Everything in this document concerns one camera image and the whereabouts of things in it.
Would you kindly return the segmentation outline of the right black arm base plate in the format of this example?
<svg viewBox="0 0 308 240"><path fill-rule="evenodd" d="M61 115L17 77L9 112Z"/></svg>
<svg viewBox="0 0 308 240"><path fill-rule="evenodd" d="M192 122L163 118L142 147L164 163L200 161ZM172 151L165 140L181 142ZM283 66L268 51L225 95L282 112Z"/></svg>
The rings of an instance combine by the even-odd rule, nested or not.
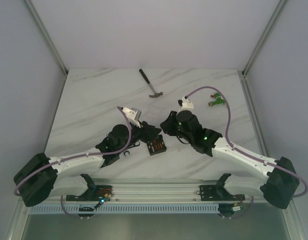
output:
<svg viewBox="0 0 308 240"><path fill-rule="evenodd" d="M222 186L200 185L199 195L202 201L244 201L243 194L232 195Z"/></svg>

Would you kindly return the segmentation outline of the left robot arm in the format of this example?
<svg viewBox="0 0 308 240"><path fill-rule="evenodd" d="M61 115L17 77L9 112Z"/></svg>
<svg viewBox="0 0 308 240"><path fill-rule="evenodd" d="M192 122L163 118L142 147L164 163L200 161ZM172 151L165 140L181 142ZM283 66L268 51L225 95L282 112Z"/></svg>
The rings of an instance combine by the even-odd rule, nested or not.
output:
<svg viewBox="0 0 308 240"><path fill-rule="evenodd" d="M15 195L25 206L36 206L48 198L75 196L91 201L96 195L92 175L115 163L120 154L137 142L149 143L161 129L143 121L139 126L118 124L94 148L62 157L34 155L14 176Z"/></svg>

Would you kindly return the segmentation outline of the clear fuse box cover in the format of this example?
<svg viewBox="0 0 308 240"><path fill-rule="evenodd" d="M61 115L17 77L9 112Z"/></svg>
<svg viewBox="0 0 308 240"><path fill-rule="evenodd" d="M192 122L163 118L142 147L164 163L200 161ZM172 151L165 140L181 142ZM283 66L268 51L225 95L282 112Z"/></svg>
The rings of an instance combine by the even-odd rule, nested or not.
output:
<svg viewBox="0 0 308 240"><path fill-rule="evenodd" d="M160 118L161 113L163 112L164 108L161 108L156 105L149 105L146 109L145 116L148 118Z"/></svg>

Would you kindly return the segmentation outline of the black fuse box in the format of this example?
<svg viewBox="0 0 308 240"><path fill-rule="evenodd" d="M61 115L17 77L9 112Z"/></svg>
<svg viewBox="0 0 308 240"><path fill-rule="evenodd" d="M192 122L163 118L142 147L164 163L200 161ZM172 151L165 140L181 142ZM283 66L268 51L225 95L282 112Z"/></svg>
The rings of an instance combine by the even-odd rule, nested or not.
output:
<svg viewBox="0 0 308 240"><path fill-rule="evenodd" d="M146 143L147 150L150 156L154 156L167 151L167 146L164 143L163 136L159 134L154 140Z"/></svg>

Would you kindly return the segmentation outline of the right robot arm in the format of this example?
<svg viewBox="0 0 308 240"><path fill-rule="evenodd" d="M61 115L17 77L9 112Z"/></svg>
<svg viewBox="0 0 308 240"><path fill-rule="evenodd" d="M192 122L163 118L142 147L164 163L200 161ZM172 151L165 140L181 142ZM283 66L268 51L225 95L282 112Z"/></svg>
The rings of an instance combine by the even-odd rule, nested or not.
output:
<svg viewBox="0 0 308 240"><path fill-rule="evenodd" d="M221 133L204 128L189 110L171 111L160 127L169 136L185 139L198 153L239 164L252 174L252 177L223 174L215 187L217 197L222 200L233 195L256 196L276 208L286 209L299 186L289 159L276 160L250 151L242 154L240 149L232 148Z"/></svg>

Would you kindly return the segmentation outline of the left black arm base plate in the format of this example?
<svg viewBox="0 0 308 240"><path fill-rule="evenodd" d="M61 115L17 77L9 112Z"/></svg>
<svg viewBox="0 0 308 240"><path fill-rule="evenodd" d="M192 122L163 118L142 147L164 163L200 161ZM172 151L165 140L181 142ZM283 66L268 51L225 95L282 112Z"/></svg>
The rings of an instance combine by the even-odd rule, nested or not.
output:
<svg viewBox="0 0 308 240"><path fill-rule="evenodd" d="M88 189L81 196L67 195L66 201L77 202L98 202L105 198L105 195L112 193L111 185L96 185L95 187Z"/></svg>

